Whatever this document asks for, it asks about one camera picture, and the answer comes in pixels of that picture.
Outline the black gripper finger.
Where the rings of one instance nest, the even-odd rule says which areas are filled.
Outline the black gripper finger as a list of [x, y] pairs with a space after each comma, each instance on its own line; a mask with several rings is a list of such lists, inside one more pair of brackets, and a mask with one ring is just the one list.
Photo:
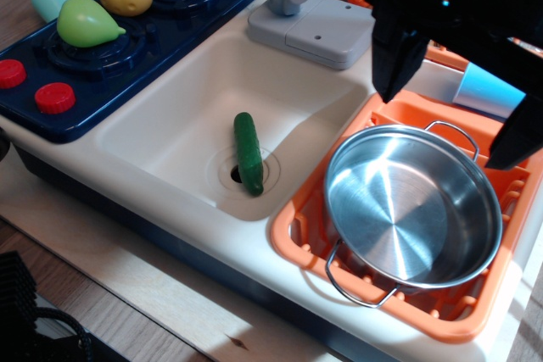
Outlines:
[[542, 100], [526, 95], [490, 147], [487, 168], [510, 170], [542, 149]]

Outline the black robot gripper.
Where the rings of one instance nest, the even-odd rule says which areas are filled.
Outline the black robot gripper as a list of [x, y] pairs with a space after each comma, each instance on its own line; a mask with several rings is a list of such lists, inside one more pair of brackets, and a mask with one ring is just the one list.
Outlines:
[[429, 40], [475, 61], [520, 60], [542, 47], [542, 0], [368, 0], [373, 7], [372, 83], [390, 102], [419, 70]]

